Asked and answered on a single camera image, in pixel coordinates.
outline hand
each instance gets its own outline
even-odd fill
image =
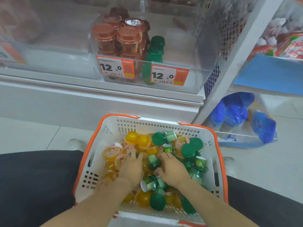
[[[133,190],[143,179],[144,172],[142,170],[143,153],[136,158],[136,150],[131,151],[131,155],[127,156],[119,170],[118,179],[126,179],[130,182],[131,190]]]
[[[165,172],[159,168],[161,179],[172,187],[178,188],[184,181],[190,179],[185,166],[170,152],[161,153],[160,158],[165,166]]]

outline black pants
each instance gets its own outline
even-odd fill
[[[0,226],[38,227],[71,208],[82,155],[57,150],[0,155]],[[232,177],[228,185],[230,205],[260,227],[303,226],[302,204]]]

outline price tag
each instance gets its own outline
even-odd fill
[[[104,56],[97,56],[97,59],[104,75],[134,79],[133,60]]]
[[[184,86],[189,69],[151,65],[151,82]]]
[[[0,43],[0,61],[26,64],[21,54],[8,43]]]

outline white plastic basket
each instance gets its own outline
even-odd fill
[[[139,134],[164,132],[174,130],[176,134],[198,137],[204,147],[201,156],[208,160],[208,171],[203,176],[203,184],[220,199],[228,203],[228,187],[225,166],[221,151],[219,149],[216,133],[207,128],[181,122],[170,122],[158,119],[141,118],[140,116],[128,116],[118,114],[105,115],[93,136],[81,160],[78,176],[74,185],[76,203],[81,202],[93,194],[98,181],[105,174],[105,158],[102,153],[104,149],[114,142],[119,142],[129,131]],[[214,173],[218,173],[218,182],[215,183]],[[133,218],[143,221],[151,221],[169,225],[204,225],[204,221],[198,215],[188,215],[183,210],[166,206],[164,211],[144,209],[138,204],[121,204],[116,216]]]

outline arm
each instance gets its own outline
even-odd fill
[[[109,186],[97,190],[77,206],[54,217],[41,227],[106,227],[119,205],[143,179],[143,154],[136,159],[133,151],[124,161],[118,178]]]
[[[257,227],[254,222],[191,179],[184,165],[171,153],[162,153],[161,157],[165,172],[159,169],[159,175],[163,181],[177,188],[188,199],[208,227]]]

